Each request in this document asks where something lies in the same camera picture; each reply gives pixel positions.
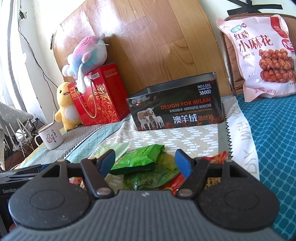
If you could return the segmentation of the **dark green pea snack bag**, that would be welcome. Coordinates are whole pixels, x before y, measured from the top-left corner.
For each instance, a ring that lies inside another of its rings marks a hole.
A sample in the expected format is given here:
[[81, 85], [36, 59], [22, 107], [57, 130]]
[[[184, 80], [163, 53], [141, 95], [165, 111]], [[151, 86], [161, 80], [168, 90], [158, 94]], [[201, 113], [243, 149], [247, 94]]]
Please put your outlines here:
[[154, 168], [149, 171], [124, 175], [123, 188], [127, 190], [157, 189], [175, 178], [179, 169], [174, 156], [161, 152]]

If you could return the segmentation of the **red spicy snack packet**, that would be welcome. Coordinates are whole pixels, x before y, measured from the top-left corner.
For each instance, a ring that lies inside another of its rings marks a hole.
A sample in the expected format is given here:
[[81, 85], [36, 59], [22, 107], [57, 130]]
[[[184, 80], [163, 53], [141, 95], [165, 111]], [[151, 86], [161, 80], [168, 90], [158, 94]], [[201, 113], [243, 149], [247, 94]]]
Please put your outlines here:
[[205, 187], [221, 181], [223, 164], [227, 160], [224, 151], [213, 157], [191, 158], [181, 149], [175, 154], [175, 164], [180, 173], [160, 190], [169, 190], [178, 198], [189, 199], [200, 194]]

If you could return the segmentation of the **pale green pastry pack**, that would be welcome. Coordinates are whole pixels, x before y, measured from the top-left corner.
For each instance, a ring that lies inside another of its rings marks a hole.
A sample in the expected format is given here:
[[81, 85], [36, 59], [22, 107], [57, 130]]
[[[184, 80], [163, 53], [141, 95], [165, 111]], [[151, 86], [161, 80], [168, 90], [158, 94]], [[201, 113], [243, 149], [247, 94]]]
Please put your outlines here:
[[98, 146], [94, 152], [90, 155], [90, 157], [99, 158], [103, 154], [105, 154], [108, 150], [114, 150], [115, 152], [115, 160], [117, 161], [121, 156], [123, 156], [128, 150], [130, 144], [129, 143], [116, 143], [116, 144], [106, 144], [102, 146]]

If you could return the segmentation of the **bright green snack pack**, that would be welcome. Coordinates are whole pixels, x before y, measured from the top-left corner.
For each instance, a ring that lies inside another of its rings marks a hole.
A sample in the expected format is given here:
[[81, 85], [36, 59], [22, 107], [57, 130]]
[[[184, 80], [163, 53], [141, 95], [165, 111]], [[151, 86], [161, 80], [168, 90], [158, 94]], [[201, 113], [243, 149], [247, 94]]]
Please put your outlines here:
[[164, 145], [153, 144], [125, 153], [110, 170], [112, 175], [126, 175], [152, 170]]

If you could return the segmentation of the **white wifi router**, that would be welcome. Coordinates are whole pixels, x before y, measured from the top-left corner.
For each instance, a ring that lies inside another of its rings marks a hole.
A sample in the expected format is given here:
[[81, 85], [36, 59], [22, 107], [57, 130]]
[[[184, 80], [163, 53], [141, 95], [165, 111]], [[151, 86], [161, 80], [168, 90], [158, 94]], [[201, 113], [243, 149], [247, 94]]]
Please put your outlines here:
[[19, 118], [16, 119], [16, 127], [11, 124], [5, 126], [8, 138], [4, 138], [6, 144], [12, 152], [21, 151], [23, 156], [29, 155], [29, 151], [33, 151], [33, 141], [35, 137], [36, 126], [33, 124], [33, 119], [28, 118], [24, 123]]

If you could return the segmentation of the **patterned bed sheet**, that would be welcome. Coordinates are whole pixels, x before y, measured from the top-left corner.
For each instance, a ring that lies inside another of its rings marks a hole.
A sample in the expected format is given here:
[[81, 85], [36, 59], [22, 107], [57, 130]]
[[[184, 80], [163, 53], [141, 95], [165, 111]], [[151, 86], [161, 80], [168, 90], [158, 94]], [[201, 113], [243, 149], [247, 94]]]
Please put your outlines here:
[[226, 151], [229, 159], [258, 179], [258, 155], [251, 128], [236, 97], [225, 98], [222, 107], [225, 121], [207, 126], [137, 131], [130, 115], [119, 123], [79, 126], [63, 133], [64, 142], [56, 149], [36, 148], [20, 167], [49, 164], [58, 159], [78, 163], [93, 156], [101, 147], [116, 143], [128, 143], [129, 151], [159, 144], [164, 145], [165, 152], [170, 155], [181, 149], [191, 158], [211, 157]]

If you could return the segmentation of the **white enamel mug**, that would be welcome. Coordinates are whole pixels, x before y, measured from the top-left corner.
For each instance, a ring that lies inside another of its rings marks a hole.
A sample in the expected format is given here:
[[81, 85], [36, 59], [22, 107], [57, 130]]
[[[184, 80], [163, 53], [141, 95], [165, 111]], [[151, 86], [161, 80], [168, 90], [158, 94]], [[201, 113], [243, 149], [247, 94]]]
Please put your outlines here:
[[[44, 143], [44, 147], [41, 147], [37, 142], [37, 137], [40, 137]], [[55, 122], [50, 123], [42, 127], [38, 134], [35, 136], [34, 141], [36, 145], [40, 148], [47, 148], [48, 150], [53, 150], [59, 147], [64, 142], [64, 138], [60, 133]]]

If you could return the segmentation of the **yellow duck plush toy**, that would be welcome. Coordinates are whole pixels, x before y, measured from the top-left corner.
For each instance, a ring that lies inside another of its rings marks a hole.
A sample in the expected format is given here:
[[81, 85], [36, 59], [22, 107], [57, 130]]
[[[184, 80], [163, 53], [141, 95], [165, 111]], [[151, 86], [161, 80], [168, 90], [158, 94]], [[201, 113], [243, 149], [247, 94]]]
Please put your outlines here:
[[73, 99], [68, 89], [70, 82], [64, 82], [57, 88], [57, 102], [59, 110], [55, 113], [54, 120], [62, 122], [66, 132], [73, 130], [82, 124], [79, 113], [74, 105]]

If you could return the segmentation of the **metal spoon in mug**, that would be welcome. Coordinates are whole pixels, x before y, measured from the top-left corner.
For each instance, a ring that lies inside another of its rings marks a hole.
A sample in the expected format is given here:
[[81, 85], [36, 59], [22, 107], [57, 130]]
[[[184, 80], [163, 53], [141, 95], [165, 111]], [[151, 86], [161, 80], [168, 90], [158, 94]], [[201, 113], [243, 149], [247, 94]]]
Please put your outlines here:
[[55, 110], [53, 110], [53, 119], [52, 119], [52, 124], [54, 124], [55, 123]]

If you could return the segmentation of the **grey dotted cloth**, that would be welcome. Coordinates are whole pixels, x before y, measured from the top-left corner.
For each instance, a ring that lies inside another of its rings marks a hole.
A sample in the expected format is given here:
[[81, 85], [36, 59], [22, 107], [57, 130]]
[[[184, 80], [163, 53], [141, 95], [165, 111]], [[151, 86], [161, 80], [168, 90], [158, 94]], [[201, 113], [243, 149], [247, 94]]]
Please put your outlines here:
[[17, 119], [20, 120], [22, 124], [26, 124], [28, 119], [33, 119], [33, 115], [22, 111], [11, 108], [3, 103], [0, 103], [0, 115], [1, 115], [1, 129], [4, 131], [4, 134], [8, 136], [8, 131], [10, 135], [13, 135], [13, 131], [19, 129]]

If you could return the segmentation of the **red biscuit gift box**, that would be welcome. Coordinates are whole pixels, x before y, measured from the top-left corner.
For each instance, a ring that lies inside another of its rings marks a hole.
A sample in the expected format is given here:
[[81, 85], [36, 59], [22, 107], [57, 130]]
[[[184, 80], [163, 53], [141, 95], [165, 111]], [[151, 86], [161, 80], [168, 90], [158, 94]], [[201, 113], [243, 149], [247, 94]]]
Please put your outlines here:
[[116, 123], [129, 113], [124, 83], [115, 64], [103, 65], [84, 77], [86, 92], [76, 83], [68, 85], [74, 105], [84, 126]]

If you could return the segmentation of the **black open storage box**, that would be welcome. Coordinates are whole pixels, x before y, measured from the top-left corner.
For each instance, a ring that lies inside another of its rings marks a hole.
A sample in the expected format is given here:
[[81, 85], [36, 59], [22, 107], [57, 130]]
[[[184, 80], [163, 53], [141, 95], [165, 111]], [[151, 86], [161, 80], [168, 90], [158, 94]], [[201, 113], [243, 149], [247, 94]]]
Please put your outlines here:
[[222, 123], [216, 73], [149, 86], [126, 100], [138, 131]]

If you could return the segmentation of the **blue mesh mat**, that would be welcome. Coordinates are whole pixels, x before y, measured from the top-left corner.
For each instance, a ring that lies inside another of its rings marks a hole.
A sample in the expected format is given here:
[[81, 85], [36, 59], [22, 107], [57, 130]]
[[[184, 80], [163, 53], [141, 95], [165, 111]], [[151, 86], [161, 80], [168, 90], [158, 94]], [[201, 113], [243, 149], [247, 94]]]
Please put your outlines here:
[[242, 94], [236, 98], [251, 127], [260, 181], [280, 202], [273, 229], [289, 240], [295, 237], [295, 96], [250, 103]]

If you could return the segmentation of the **pastel unicorn plush toy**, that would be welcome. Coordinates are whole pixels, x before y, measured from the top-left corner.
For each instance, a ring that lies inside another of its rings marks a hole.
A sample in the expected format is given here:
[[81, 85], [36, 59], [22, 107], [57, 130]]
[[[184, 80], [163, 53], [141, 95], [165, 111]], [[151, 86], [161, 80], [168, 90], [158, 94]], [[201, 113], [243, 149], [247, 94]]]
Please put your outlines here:
[[82, 39], [73, 53], [68, 55], [68, 64], [62, 68], [63, 76], [72, 76], [76, 80], [76, 87], [80, 93], [86, 92], [84, 77], [107, 60], [107, 44], [104, 38], [105, 35], [102, 34]]

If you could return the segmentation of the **wooden headboard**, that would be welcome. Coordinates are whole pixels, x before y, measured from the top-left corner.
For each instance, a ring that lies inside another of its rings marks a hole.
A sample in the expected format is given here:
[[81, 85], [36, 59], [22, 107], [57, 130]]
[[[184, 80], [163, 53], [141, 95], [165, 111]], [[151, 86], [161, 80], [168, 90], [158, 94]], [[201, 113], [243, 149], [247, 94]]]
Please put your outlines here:
[[221, 96], [231, 88], [213, 29], [199, 1], [85, 1], [58, 27], [59, 67], [87, 36], [104, 35], [128, 94], [145, 87], [215, 72]]

